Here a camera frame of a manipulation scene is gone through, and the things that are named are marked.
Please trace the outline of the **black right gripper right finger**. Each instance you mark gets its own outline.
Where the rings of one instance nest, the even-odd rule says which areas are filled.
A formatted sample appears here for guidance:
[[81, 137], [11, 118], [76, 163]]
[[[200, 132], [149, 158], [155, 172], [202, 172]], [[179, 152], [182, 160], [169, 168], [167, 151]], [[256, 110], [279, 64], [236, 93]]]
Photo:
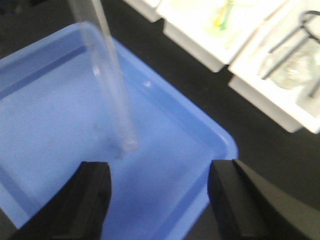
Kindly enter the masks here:
[[318, 240], [320, 212], [238, 159], [213, 160], [207, 191], [223, 240]]

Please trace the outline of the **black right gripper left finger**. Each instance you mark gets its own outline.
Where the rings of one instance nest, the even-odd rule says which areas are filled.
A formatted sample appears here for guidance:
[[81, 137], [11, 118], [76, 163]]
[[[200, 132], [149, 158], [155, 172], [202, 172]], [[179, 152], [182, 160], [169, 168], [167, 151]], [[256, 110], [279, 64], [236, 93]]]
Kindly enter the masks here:
[[107, 162], [83, 161], [11, 240], [99, 240], [112, 196]]

